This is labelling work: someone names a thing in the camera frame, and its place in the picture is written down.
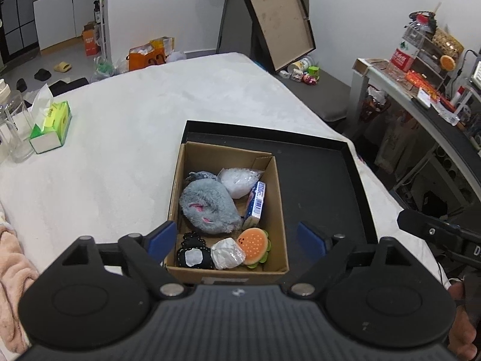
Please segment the person right hand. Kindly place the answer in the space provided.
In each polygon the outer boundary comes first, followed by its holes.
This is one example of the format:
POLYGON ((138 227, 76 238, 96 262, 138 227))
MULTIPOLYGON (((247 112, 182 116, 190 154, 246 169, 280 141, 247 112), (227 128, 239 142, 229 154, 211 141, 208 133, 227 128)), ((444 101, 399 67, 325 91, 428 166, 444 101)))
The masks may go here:
POLYGON ((474 344, 476 335, 476 329, 470 322, 466 308, 457 307, 456 317, 449 332, 448 349, 459 360, 473 360, 478 351, 474 344))

